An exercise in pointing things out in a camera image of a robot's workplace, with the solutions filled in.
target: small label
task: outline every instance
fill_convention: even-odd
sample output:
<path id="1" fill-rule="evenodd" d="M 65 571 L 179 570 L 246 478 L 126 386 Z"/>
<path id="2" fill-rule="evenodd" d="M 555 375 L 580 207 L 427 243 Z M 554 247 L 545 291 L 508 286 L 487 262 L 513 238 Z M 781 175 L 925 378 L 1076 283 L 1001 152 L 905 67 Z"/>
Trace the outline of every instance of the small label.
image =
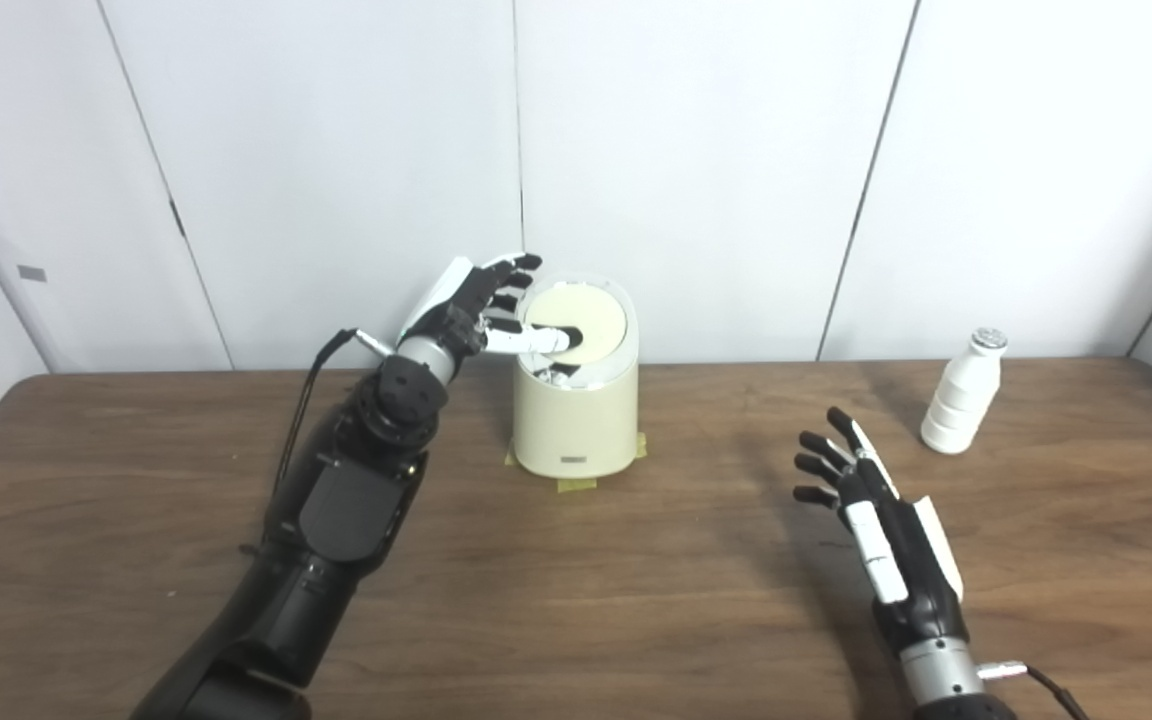
<path id="1" fill-rule="evenodd" d="M 20 279 L 23 281 L 47 282 L 47 271 L 43 268 L 31 268 L 29 265 L 17 265 Z"/>

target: white bottle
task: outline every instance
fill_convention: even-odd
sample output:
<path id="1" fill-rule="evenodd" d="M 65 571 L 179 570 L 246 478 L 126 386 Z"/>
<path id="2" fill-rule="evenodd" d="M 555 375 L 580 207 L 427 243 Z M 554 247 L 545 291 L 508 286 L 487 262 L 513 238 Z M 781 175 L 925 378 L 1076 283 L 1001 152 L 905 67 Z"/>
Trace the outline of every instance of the white bottle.
<path id="1" fill-rule="evenodd" d="M 968 350 L 945 366 L 927 416 L 923 418 L 923 442 L 932 450 L 957 455 L 972 445 L 984 414 L 1002 381 L 1002 354 L 1007 336 L 993 328 L 972 333 Z"/>

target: cylindrical container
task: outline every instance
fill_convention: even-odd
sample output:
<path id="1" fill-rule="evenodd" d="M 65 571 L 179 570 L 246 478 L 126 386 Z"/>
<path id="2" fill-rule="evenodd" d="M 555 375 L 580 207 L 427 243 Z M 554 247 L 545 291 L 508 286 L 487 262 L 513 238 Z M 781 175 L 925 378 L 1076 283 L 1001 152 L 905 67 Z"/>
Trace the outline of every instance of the cylindrical container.
<path id="1" fill-rule="evenodd" d="M 957 455 L 965 450 L 990 409 L 1002 381 L 1002 354 L 1007 336 L 993 328 L 978 328 L 963 354 L 950 359 L 923 418 L 923 442 L 932 450 Z"/>
<path id="2" fill-rule="evenodd" d="M 518 318 L 579 329 L 552 355 L 520 355 L 513 373 L 513 454 L 547 478 L 598 478 L 630 465 L 639 448 L 639 325 L 630 297 L 608 279 L 552 275 L 532 286 Z"/>

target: robot finger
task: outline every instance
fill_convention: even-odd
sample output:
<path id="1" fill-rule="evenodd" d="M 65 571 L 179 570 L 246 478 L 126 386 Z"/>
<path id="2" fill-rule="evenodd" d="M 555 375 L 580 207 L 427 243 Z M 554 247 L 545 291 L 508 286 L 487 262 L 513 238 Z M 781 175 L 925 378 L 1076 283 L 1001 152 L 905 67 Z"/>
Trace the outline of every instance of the robot finger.
<path id="1" fill-rule="evenodd" d="M 826 460 L 829 465 L 833 465 L 833 469 L 841 473 L 842 469 L 847 465 L 855 465 L 856 458 L 851 456 L 850 452 L 838 447 L 838 444 L 827 437 L 803 430 L 799 433 L 799 445 L 806 448 L 806 450 L 814 452 L 814 454 Z"/>
<path id="2" fill-rule="evenodd" d="M 861 432 L 856 420 L 851 419 L 851 415 L 844 414 L 838 407 L 832 407 L 824 416 L 833 425 L 833 429 L 838 430 L 838 433 L 846 439 L 847 447 L 850 447 L 854 454 L 861 455 L 861 450 L 873 450 L 872 447 L 865 447 L 865 444 L 861 441 L 864 433 Z"/>
<path id="3" fill-rule="evenodd" d="M 808 505 L 821 505 L 828 507 L 829 510 L 838 509 L 838 493 L 833 492 L 832 488 L 797 486 L 794 488 L 794 500 Z"/>
<path id="4" fill-rule="evenodd" d="M 518 290 L 526 290 L 533 282 L 536 282 L 536 278 L 528 273 L 511 273 L 500 282 L 500 287 L 516 287 Z"/>
<path id="5" fill-rule="evenodd" d="M 484 318 L 485 351 L 502 355 L 525 353 L 561 353 L 579 344 L 576 328 L 552 328 L 548 325 L 525 325 L 506 318 Z"/>
<path id="6" fill-rule="evenodd" d="M 851 452 L 855 452 L 856 458 L 872 461 L 878 473 L 881 475 L 882 483 L 886 484 L 887 490 L 890 491 L 893 497 L 900 498 L 900 492 L 896 491 L 896 484 L 892 483 L 887 465 L 882 464 L 882 457 L 878 456 L 878 450 L 874 450 L 874 444 L 869 441 L 869 435 L 865 434 L 865 430 L 861 427 L 861 424 L 852 419 L 851 415 L 844 414 L 838 407 L 832 407 L 826 414 L 826 418 L 842 437 L 847 438 L 847 445 L 851 446 Z"/>
<path id="7" fill-rule="evenodd" d="M 515 314 L 518 311 L 518 296 L 509 295 L 506 291 L 495 293 L 492 296 L 492 302 L 488 306 L 494 306 L 497 310 L 503 310 L 508 314 Z"/>
<path id="8" fill-rule="evenodd" d="M 814 475 L 814 477 L 827 482 L 833 488 L 838 487 L 838 480 L 842 479 L 842 475 L 828 461 L 816 455 L 808 455 L 805 452 L 794 456 L 794 465 L 803 470 L 804 473 Z"/>
<path id="9" fill-rule="evenodd" d="M 540 267 L 540 256 L 531 252 L 507 252 L 499 258 L 484 265 L 484 268 L 494 270 L 502 274 L 515 272 L 515 270 L 538 270 Z"/>

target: wooden table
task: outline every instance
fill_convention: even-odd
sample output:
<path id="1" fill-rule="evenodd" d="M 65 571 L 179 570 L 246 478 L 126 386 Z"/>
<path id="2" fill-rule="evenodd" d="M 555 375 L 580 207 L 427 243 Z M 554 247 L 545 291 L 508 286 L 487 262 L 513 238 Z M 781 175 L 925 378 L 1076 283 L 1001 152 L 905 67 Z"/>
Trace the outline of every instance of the wooden table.
<path id="1" fill-rule="evenodd" d="M 844 407 L 929 493 L 978 660 L 1152 717 L 1152 370 L 1009 359 L 973 448 L 916 441 L 940 363 L 650 366 L 649 456 L 594 491 L 505 467 L 508 374 L 467 370 L 388 563 L 311 688 L 323 719 L 909 717 L 844 529 L 790 499 Z M 355 376 L 327 373 L 317 409 Z M 40 377 L 0 404 L 0 717 L 124 717 L 227 600 L 298 373 Z M 1062 717 L 1028 680 L 993 687 Z"/>

